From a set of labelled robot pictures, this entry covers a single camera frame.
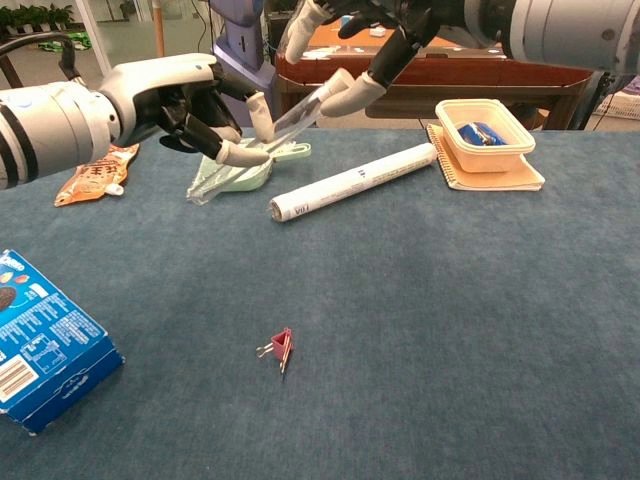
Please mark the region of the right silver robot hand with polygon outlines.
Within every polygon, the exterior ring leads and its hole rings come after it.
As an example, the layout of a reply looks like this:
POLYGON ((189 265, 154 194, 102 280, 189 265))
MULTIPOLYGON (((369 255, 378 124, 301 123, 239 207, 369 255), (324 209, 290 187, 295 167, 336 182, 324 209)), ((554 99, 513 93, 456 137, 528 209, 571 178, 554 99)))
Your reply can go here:
POLYGON ((343 15, 352 19, 340 29, 341 39, 377 25, 394 30, 368 69, 346 90, 323 101, 324 116, 341 117, 382 97, 417 52, 434 38, 471 48, 474 39, 466 29, 463 7, 462 1, 301 1, 280 47, 288 63, 298 63, 318 27, 343 15))

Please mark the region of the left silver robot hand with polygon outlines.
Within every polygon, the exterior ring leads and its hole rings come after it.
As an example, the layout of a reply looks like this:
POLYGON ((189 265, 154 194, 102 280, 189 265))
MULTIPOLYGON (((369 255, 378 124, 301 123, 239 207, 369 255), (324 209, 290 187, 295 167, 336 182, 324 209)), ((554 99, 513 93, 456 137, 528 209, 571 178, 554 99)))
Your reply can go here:
POLYGON ((242 147, 242 129, 226 105, 225 95, 243 102, 256 136, 274 137, 265 94, 239 76, 224 71, 212 54, 189 53, 115 66, 98 92, 112 104, 118 147, 139 143, 162 130, 160 143, 172 150, 201 153, 221 165, 250 168, 266 163, 269 153, 242 147))

